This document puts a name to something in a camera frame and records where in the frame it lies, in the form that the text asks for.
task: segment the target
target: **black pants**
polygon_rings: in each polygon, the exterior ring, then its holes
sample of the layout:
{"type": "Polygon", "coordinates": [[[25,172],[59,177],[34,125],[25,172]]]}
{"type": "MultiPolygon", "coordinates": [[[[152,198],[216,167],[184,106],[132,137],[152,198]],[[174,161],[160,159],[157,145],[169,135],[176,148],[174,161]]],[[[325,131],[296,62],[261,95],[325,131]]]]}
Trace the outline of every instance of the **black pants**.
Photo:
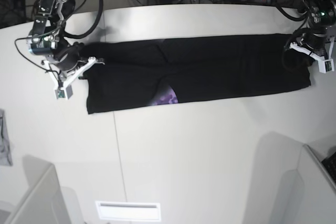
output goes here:
{"type": "Polygon", "coordinates": [[[289,35],[240,35],[94,43],[84,57],[104,58],[85,72],[88,113],[167,103],[250,97],[310,85],[307,58],[282,49],[289,35]]]}

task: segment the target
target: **gray fabric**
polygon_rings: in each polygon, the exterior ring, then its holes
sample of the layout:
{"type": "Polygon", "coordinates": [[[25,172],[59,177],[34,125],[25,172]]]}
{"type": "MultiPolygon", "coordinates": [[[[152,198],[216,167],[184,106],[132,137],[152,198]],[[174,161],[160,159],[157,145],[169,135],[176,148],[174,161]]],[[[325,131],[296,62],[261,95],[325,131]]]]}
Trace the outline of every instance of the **gray fabric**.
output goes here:
{"type": "Polygon", "coordinates": [[[11,166],[13,164],[10,152],[5,111],[0,110],[0,165],[11,166]]]}

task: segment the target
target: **metal clamp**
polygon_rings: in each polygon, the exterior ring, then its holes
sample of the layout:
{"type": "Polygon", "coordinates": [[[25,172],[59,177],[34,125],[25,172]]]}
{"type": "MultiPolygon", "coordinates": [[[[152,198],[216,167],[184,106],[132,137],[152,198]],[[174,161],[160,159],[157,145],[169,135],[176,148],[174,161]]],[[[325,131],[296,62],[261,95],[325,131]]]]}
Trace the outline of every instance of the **metal clamp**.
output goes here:
{"type": "Polygon", "coordinates": [[[331,58],[331,54],[332,54],[332,50],[333,50],[333,46],[334,46],[334,37],[331,37],[331,39],[332,39],[332,42],[331,42],[330,49],[329,49],[329,55],[327,55],[326,57],[318,56],[317,54],[308,50],[307,48],[298,46],[298,44],[295,43],[295,42],[292,42],[290,44],[290,48],[292,48],[292,49],[294,49],[298,52],[303,52],[304,54],[306,54],[309,57],[316,60],[319,64],[319,71],[321,73],[327,73],[327,72],[330,72],[330,71],[335,71],[334,60],[331,58]]]}
{"type": "MultiPolygon", "coordinates": [[[[47,69],[51,69],[50,62],[48,60],[44,60],[44,63],[47,69]]],[[[69,78],[65,76],[65,81],[61,82],[60,85],[59,80],[57,80],[56,76],[53,72],[49,72],[51,79],[53,80],[54,92],[56,99],[65,98],[69,100],[69,98],[73,95],[71,84],[80,77],[86,70],[90,69],[95,63],[100,63],[95,57],[89,57],[88,62],[76,70],[69,78]]]]}

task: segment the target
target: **air vent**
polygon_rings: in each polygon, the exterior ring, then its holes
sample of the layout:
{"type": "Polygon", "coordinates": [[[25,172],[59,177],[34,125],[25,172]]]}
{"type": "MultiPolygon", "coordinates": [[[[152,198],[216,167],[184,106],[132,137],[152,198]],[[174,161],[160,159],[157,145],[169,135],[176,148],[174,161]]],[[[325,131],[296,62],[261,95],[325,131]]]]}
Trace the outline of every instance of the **air vent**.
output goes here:
{"type": "Polygon", "coordinates": [[[96,201],[96,205],[99,217],[102,220],[161,221],[161,206],[159,203],[96,201]]]}

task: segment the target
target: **white tabletop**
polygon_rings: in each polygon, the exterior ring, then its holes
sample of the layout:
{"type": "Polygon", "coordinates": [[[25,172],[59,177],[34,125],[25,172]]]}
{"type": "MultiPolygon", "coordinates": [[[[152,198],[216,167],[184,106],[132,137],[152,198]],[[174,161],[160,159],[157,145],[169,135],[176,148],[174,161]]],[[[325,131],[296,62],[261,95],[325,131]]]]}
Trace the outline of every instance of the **white tabletop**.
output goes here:
{"type": "MultiPolygon", "coordinates": [[[[75,15],[67,31],[84,32],[94,15],[75,15]]],[[[292,33],[299,25],[273,7],[133,7],[105,11],[82,41],[292,33]]],[[[31,155],[55,163],[88,223],[105,223],[95,200],[160,202],[169,224],[267,223],[274,188],[296,168],[301,143],[312,143],[321,156],[335,143],[334,72],[321,74],[314,66],[312,86],[290,93],[88,115],[86,81],[73,84],[69,101],[56,101],[49,76],[16,52],[14,39],[31,26],[0,30],[0,108],[14,161],[0,167],[0,201],[19,201],[28,187],[23,160],[31,155]],[[258,185],[252,194],[250,185],[258,185]]],[[[41,61],[23,41],[19,48],[41,61]]]]}

